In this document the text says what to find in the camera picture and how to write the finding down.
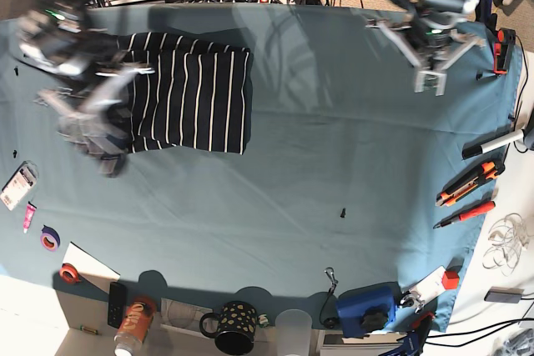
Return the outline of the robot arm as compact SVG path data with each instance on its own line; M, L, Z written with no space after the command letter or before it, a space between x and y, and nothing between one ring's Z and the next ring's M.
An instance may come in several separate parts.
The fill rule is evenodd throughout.
M35 68L65 85L38 94L58 114L59 133L115 178L127 161L127 86L154 69L126 61L116 39L94 27L90 1L38 0L19 19L18 43Z
M375 18L366 27L377 29L404 55L415 69L416 93L445 92L447 70L473 47L486 40L473 33L460 33L456 25L473 14L480 0L390 0L406 10L401 22Z

